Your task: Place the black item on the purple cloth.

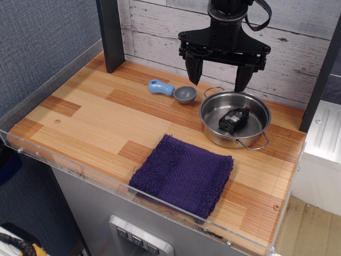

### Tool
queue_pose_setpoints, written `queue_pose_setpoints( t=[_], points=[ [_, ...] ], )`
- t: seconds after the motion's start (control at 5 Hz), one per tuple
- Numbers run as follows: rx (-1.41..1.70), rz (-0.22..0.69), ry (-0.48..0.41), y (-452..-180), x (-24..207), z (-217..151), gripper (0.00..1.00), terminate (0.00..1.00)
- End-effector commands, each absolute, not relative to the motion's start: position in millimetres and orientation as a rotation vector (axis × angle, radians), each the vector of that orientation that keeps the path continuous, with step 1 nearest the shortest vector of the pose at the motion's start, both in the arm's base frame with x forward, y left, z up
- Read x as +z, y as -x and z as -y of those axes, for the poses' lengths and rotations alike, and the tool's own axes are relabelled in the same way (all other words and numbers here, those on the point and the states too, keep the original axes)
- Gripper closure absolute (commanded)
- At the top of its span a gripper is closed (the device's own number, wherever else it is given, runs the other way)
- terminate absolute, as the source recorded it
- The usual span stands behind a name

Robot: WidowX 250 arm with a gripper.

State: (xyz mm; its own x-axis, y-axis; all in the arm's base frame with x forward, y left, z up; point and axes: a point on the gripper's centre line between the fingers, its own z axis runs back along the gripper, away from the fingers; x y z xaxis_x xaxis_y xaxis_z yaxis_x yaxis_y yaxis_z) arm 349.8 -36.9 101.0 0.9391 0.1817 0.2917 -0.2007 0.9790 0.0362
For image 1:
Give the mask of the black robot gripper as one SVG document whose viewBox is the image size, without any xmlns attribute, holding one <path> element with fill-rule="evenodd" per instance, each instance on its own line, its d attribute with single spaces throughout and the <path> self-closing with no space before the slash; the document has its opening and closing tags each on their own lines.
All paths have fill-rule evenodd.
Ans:
<svg viewBox="0 0 341 256">
<path fill-rule="evenodd" d="M 198 85 L 203 61 L 238 66 L 234 91 L 242 92 L 256 70 L 264 70 L 271 48 L 247 35 L 241 21 L 227 23 L 212 19 L 204 29 L 180 32 L 179 55 L 185 60 L 189 80 Z"/>
</svg>

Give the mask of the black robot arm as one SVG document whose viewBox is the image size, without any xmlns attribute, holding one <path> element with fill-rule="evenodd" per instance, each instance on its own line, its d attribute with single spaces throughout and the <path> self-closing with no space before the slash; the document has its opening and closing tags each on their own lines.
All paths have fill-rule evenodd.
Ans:
<svg viewBox="0 0 341 256">
<path fill-rule="evenodd" d="M 179 55 L 193 84 L 200 81 L 204 61 L 237 66 L 237 93 L 245 90 L 253 73 L 264 70 L 270 46 L 251 38 L 242 28 L 252 4 L 253 1 L 209 1 L 210 26 L 179 33 Z"/>
</svg>

